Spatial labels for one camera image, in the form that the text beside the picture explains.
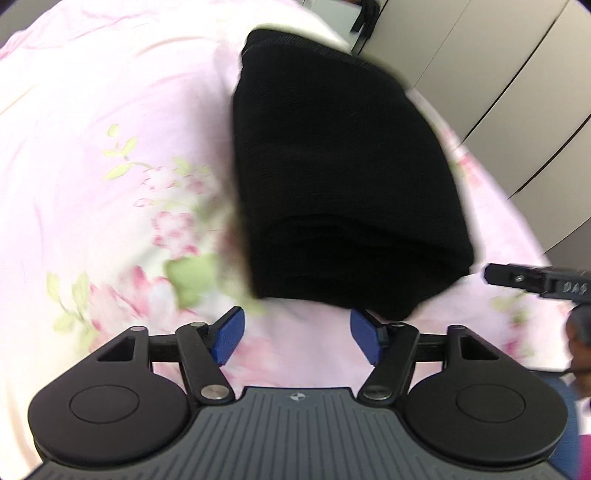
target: blue gripper pad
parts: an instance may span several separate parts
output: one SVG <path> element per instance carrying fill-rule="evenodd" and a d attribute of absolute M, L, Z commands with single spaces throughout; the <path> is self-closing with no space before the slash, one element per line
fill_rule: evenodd
<path fill-rule="evenodd" d="M 234 353 L 238 342 L 244 335 L 244 310 L 233 308 L 213 326 L 217 328 L 215 343 L 212 347 L 212 357 L 219 366 L 225 365 Z"/>
<path fill-rule="evenodd" d="M 376 326 L 358 310 L 351 310 L 351 335 L 370 364 L 376 365 L 382 356 Z"/>

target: white wardrobe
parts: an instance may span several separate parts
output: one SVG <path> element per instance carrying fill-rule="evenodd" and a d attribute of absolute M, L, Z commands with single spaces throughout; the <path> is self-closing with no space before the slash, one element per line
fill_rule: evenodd
<path fill-rule="evenodd" d="M 577 0 L 382 0 L 361 56 L 443 115 L 550 249 L 591 217 L 591 14 Z"/>

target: bed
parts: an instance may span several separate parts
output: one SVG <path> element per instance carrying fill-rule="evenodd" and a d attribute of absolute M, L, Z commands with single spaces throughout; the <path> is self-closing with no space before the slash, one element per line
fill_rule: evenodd
<path fill-rule="evenodd" d="M 246 310 L 233 388 L 361 386 L 348 312 L 255 300 L 235 217 L 230 97 L 257 25 L 344 43 L 291 0 L 62 0 L 0 49 L 0 476 L 39 463 L 33 395 L 121 330 Z M 461 323 L 529 367 L 569 362 L 569 305 L 486 285 L 489 262 L 544 265 L 504 192 L 416 91 L 457 180 L 476 264 L 408 319 Z M 417 368 L 415 380 L 439 368 Z M 179 381 L 177 368 L 155 371 Z"/>

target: black folded cloth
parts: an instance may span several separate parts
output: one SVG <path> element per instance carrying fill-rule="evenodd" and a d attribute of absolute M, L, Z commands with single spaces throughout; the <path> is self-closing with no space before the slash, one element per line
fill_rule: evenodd
<path fill-rule="evenodd" d="M 376 66 L 255 30 L 233 97 L 252 288 L 402 320 L 468 275 L 456 186 L 428 123 Z"/>

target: circular black pad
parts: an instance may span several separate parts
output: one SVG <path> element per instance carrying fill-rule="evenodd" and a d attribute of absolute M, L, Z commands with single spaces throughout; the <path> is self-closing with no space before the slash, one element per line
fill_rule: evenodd
<path fill-rule="evenodd" d="M 29 407 L 40 452 L 78 467 L 121 465 L 172 442 L 189 420 L 179 386 L 133 362 L 82 362 Z"/>
<path fill-rule="evenodd" d="M 508 468 L 549 456 L 564 432 L 567 411 L 538 377 L 497 360 L 462 362 L 419 382 L 408 393 L 405 416 L 418 438 L 439 454 Z"/>
<path fill-rule="evenodd" d="M 70 410 L 76 417 L 90 423 L 113 423 L 129 417 L 139 407 L 139 397 L 129 388 L 98 385 L 78 392 Z"/>
<path fill-rule="evenodd" d="M 473 385 L 457 395 L 457 406 L 474 420 L 504 423 L 525 410 L 519 393 L 502 385 Z"/>

